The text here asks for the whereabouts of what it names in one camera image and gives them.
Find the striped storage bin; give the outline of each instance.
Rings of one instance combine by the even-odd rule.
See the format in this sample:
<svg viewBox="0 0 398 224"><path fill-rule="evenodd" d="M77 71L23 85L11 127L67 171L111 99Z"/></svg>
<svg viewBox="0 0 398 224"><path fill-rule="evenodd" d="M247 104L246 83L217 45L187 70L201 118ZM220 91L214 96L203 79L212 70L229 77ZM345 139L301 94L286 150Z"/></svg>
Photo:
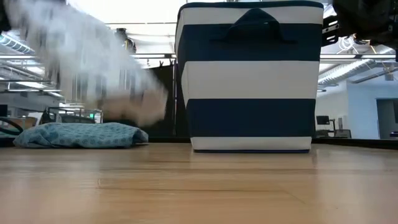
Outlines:
<svg viewBox="0 0 398 224"><path fill-rule="evenodd" d="M196 152L308 152L322 44L312 1L190 3L176 53Z"/></svg>

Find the white stripe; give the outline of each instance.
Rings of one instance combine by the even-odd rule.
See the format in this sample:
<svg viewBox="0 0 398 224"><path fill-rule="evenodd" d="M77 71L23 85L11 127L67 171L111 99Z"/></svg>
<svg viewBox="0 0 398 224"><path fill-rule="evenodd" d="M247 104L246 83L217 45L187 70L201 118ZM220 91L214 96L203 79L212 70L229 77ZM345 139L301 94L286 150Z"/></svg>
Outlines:
<svg viewBox="0 0 398 224"><path fill-rule="evenodd" d="M191 138L196 150L304 150L311 148L311 137L281 138Z"/></svg>
<svg viewBox="0 0 398 224"><path fill-rule="evenodd" d="M184 100L315 99L319 62L187 62Z"/></svg>
<svg viewBox="0 0 398 224"><path fill-rule="evenodd" d="M234 24L250 9L241 8L185 8L180 14L176 35L176 49L182 27L195 24ZM266 7L263 11L274 17L279 23L291 24L323 24L323 9L310 6Z"/></svg>

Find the navy and white striped bin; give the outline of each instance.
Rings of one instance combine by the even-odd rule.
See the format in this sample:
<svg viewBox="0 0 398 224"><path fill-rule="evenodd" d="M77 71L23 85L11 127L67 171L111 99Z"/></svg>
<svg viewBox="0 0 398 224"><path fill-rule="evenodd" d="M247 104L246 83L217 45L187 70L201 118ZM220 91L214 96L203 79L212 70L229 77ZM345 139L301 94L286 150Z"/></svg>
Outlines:
<svg viewBox="0 0 398 224"><path fill-rule="evenodd" d="M322 44L313 1L189 3L176 53L196 152L308 152Z"/></svg>

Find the wooden table surface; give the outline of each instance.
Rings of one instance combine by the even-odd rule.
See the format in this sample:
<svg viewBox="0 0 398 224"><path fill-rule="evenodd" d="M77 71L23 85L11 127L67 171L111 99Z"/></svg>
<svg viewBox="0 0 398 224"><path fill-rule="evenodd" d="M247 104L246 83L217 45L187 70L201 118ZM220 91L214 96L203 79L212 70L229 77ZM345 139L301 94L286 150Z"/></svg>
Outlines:
<svg viewBox="0 0 398 224"><path fill-rule="evenodd" d="M0 224L398 222L398 151L0 149Z"/></svg>

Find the white cloth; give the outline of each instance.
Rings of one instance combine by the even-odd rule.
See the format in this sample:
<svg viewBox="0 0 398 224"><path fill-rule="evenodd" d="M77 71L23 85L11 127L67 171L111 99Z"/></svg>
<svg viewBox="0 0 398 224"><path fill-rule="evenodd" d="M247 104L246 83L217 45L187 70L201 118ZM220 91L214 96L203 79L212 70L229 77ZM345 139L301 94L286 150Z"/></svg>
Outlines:
<svg viewBox="0 0 398 224"><path fill-rule="evenodd" d="M123 42L101 21L52 1L5 2L11 26L20 29L21 37L45 67L59 64L58 81L66 99L76 98L72 83L80 80L78 92L82 97L78 100L89 108L103 108L105 116L124 116L140 126L164 117L166 90L139 66L122 47ZM121 71L128 71L132 80L129 86L120 84L120 77L124 78ZM51 78L57 81L56 75Z"/></svg>

